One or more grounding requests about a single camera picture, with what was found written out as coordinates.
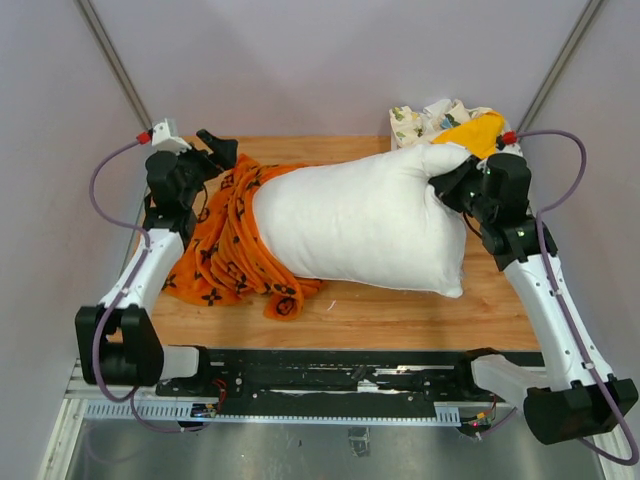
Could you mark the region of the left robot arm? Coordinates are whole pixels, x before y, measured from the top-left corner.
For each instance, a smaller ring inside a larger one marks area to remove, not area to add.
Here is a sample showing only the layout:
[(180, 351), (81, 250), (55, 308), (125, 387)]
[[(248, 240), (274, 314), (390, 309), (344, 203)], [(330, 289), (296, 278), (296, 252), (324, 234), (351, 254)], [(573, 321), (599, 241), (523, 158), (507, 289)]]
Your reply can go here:
[(184, 140), (163, 120), (134, 142), (154, 150), (145, 161), (144, 219), (133, 227), (140, 234), (138, 246), (111, 290), (75, 317), (82, 374), (89, 384), (150, 387), (179, 378), (195, 396), (213, 386), (214, 371), (203, 364), (203, 348), (162, 345), (151, 321), (169, 272), (194, 234), (197, 195), (237, 161), (237, 140), (205, 129), (196, 136), (203, 148)]

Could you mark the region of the white pillow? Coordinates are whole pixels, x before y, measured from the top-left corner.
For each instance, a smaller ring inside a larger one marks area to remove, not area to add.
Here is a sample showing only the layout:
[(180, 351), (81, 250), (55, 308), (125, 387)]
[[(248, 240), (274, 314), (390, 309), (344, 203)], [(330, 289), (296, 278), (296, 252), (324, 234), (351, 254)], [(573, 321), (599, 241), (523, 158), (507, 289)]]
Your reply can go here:
[(458, 298), (466, 226), (429, 182), (469, 156), (426, 144), (279, 175), (253, 199), (260, 238), (296, 277)]

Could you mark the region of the orange patterned pillowcase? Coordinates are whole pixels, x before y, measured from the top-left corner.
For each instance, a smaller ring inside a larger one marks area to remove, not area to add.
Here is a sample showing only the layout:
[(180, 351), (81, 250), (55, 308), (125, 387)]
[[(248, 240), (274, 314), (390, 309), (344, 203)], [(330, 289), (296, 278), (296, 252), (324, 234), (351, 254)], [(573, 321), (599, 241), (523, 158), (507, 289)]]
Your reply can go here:
[(299, 317), (305, 301), (324, 282), (298, 277), (276, 260), (260, 238), (252, 201), (267, 181), (301, 167), (263, 165), (240, 155), (207, 200), (193, 238), (162, 291), (207, 307), (236, 305), (253, 294), (265, 295), (265, 317), (277, 321)]

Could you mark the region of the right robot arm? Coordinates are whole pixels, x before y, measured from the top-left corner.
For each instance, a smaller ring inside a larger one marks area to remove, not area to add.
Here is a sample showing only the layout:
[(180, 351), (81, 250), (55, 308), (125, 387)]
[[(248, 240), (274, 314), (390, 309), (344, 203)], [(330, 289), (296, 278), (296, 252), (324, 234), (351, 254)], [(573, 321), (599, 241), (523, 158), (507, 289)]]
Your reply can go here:
[(478, 221), (484, 248), (533, 326), (545, 367), (539, 375), (491, 348), (471, 350), (455, 368), (455, 392), (466, 400), (496, 395), (523, 413), (544, 445), (619, 426), (638, 402), (638, 390), (632, 380), (616, 377), (582, 323), (553, 237), (530, 213), (525, 159), (508, 153), (486, 162), (470, 157), (430, 183), (446, 206)]

